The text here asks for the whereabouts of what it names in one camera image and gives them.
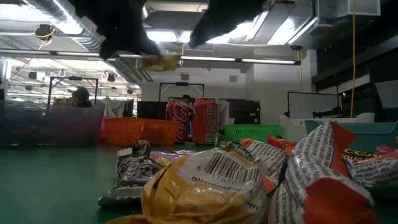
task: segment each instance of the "ceiling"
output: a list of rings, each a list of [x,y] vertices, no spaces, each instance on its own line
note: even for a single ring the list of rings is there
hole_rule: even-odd
[[[64,13],[67,15],[67,22],[61,23],[54,17],[49,17],[41,12],[35,11],[25,2],[38,2],[36,0],[0,0],[0,48],[2,49],[29,49],[29,50],[54,50],[54,51],[72,51],[88,52],[98,49],[96,42],[93,46],[87,42],[101,41],[97,33],[94,33],[95,27],[87,19],[79,20],[74,15],[74,9],[66,0],[58,0],[61,6],[65,7]],[[255,18],[255,21],[246,21],[239,25],[236,30],[222,37],[217,37],[196,49],[190,49],[186,44],[183,50],[180,45],[173,42],[161,42],[160,45],[169,52],[175,54],[194,56],[213,56],[213,57],[236,57],[236,58],[273,58],[284,60],[297,60],[297,52],[291,50],[287,43],[296,36],[303,26],[313,27],[317,23],[334,24],[329,33],[310,35],[310,29],[305,30],[301,36],[290,44],[302,45],[304,49],[319,49],[326,45],[339,42],[349,35],[347,27],[352,26],[349,16],[333,17],[320,15],[320,20],[315,20],[320,6],[312,4],[312,0],[299,1],[269,1],[266,4],[266,10],[263,14]],[[322,13],[324,15],[333,15],[336,11],[332,4],[336,0],[323,0]],[[207,0],[150,0],[145,6],[144,27],[151,39],[162,40],[167,35],[170,38],[186,42],[189,33],[195,24],[200,20],[208,7]],[[365,26],[371,21],[372,16],[364,16],[358,19],[358,27]],[[33,35],[33,31],[41,24],[49,24],[57,28],[51,43],[43,45],[41,41]],[[72,28],[80,29],[79,32],[69,32]],[[87,32],[81,34],[81,29],[87,29]],[[35,86],[39,92],[48,92],[48,85],[45,80],[31,80],[28,74],[31,71],[45,72],[48,75],[58,74],[64,71],[67,75],[80,77],[98,78],[99,85],[102,88],[116,87],[110,93],[109,90],[101,90],[101,95],[126,94],[128,86],[141,85],[142,82],[150,82],[150,79],[140,72],[135,59],[111,61],[92,61],[86,58],[82,60],[65,59],[38,59],[14,57],[9,58],[12,63],[12,73],[14,79],[11,79],[11,91],[26,92],[25,84],[38,84]],[[228,63],[228,62],[202,62],[186,61],[184,67],[197,68],[236,68],[245,73],[251,66],[250,64]],[[114,83],[108,83],[104,77],[105,72],[115,73]],[[54,89],[54,94],[63,94],[68,85],[81,85],[80,83],[64,80],[67,85],[60,84]],[[141,92],[135,89],[134,96],[139,98]]]

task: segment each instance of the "green basket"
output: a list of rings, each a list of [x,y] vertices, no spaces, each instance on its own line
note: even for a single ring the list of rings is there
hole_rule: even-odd
[[[224,125],[225,135],[235,141],[242,139],[253,139],[257,141],[267,141],[269,134],[274,137],[278,135],[278,125],[265,124],[226,124]]]

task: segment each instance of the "plastic crate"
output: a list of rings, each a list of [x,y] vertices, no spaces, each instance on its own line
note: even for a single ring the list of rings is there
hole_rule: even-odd
[[[267,141],[269,134],[274,137],[278,135],[278,125],[265,124],[226,124],[224,125],[225,135],[235,141],[242,139],[253,139],[258,141]]]
[[[307,133],[311,133],[321,125],[319,121],[305,121]],[[340,126],[351,131],[357,137],[356,141],[348,146],[363,152],[374,153],[377,146],[388,145],[398,148],[398,122],[390,123],[340,123]]]
[[[162,121],[140,118],[105,119],[106,139],[109,144],[132,146],[139,140],[151,145],[173,145],[178,130],[178,121]]]

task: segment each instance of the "table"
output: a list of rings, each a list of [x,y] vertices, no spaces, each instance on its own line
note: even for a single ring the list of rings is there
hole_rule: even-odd
[[[153,147],[153,151],[195,149],[193,144]],[[100,209],[97,199],[116,181],[120,147],[44,147],[0,149],[0,223],[90,224],[141,208]],[[397,223],[398,206],[377,207],[381,223]]]

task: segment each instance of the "person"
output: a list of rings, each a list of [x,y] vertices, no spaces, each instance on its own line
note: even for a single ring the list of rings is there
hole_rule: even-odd
[[[88,100],[90,94],[84,87],[79,87],[72,93],[72,102],[76,107],[89,108],[91,102]]]

